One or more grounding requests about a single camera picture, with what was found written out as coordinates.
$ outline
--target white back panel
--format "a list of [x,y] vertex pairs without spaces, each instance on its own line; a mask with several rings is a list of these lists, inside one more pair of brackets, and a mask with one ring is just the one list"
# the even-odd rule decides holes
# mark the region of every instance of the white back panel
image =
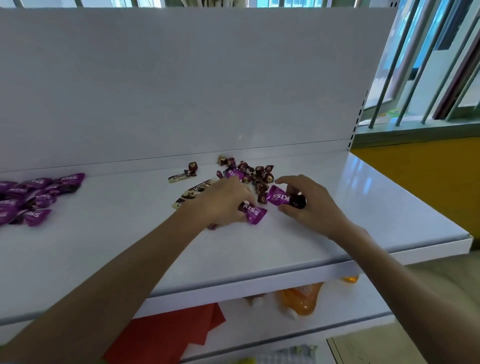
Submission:
[[348,140],[395,13],[0,11],[0,171]]

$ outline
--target tile floor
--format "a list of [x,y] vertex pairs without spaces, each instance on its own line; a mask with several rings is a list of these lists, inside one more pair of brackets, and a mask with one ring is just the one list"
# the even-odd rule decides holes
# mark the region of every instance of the tile floor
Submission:
[[[480,251],[411,265],[432,290],[480,318]],[[338,364],[425,364],[403,328],[391,325],[329,339]]]

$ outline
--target person's left hand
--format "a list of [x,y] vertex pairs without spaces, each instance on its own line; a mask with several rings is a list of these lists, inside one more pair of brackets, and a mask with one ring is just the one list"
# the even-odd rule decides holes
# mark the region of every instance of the person's left hand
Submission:
[[215,182],[195,199],[186,201],[182,208],[196,206],[200,213],[208,216],[211,224],[223,226],[247,220],[245,213],[238,210],[243,201],[255,206],[255,197],[248,185],[236,177],[230,177]]

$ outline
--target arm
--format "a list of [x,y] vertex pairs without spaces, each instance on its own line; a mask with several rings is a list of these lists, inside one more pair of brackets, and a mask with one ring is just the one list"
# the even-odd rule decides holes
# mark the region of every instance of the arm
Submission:
[[347,219],[328,191],[308,177],[286,176],[287,192],[302,192],[303,210],[279,209],[342,247],[365,272],[429,363],[480,363],[480,322],[436,295]]
[[237,179],[213,184],[22,330],[0,363],[95,364],[207,225],[245,220],[244,200],[255,202]]

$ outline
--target hand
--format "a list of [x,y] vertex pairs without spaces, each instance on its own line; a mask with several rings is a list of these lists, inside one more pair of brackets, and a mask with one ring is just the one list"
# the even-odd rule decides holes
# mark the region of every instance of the hand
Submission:
[[255,206],[255,197],[248,185],[236,177],[230,177],[215,182],[195,199],[185,202],[182,208],[185,205],[197,206],[201,214],[207,215],[208,224],[224,226],[247,221],[245,213],[238,210],[243,201]]
[[344,228],[351,224],[327,189],[303,174],[283,176],[275,182],[287,183],[288,194],[301,192],[307,199],[306,207],[301,210],[287,204],[278,207],[281,212],[294,218],[300,224],[334,241],[340,239]]

